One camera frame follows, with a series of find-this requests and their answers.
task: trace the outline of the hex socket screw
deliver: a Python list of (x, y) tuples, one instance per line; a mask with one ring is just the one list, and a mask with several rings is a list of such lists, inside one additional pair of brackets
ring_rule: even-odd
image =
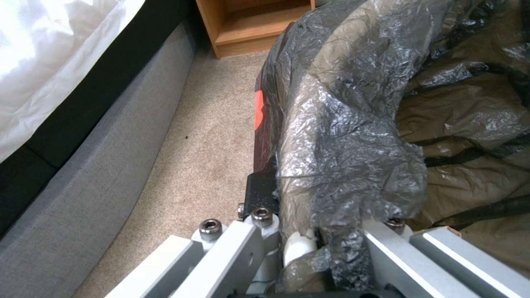
[(223, 225), (220, 221), (211, 218), (200, 223), (199, 233), (203, 240), (214, 241), (223, 234)]
[(272, 224), (272, 211), (269, 208), (259, 207), (251, 213), (255, 226), (264, 228)]

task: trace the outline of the metal frame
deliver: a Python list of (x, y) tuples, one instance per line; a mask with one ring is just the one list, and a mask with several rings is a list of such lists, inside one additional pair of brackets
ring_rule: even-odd
[(105, 298), (168, 297), (203, 256), (199, 242), (169, 236)]
[(481, 296), (530, 295), (525, 277), (443, 227), (412, 236), (410, 243)]

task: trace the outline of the bolt head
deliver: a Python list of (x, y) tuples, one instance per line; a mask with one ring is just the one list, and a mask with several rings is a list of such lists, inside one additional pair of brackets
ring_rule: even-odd
[(259, 207), (251, 213), (252, 222), (257, 227), (267, 227), (272, 224), (272, 211), (269, 208)]
[(200, 237), (206, 241), (217, 240), (223, 233), (223, 225), (220, 221), (211, 218), (205, 220), (199, 225)]
[(241, 219), (245, 217), (245, 203), (239, 203), (237, 205), (237, 216)]

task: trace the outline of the gray fabric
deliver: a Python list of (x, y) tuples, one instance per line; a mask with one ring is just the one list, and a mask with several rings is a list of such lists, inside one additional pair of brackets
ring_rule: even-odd
[(181, 23), (0, 242), (0, 297), (70, 297), (134, 207), (188, 74)]

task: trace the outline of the white bedsheet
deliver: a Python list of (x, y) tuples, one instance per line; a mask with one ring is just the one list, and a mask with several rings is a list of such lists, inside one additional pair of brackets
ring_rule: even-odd
[(143, 3), (0, 1), (0, 162), (77, 87)]

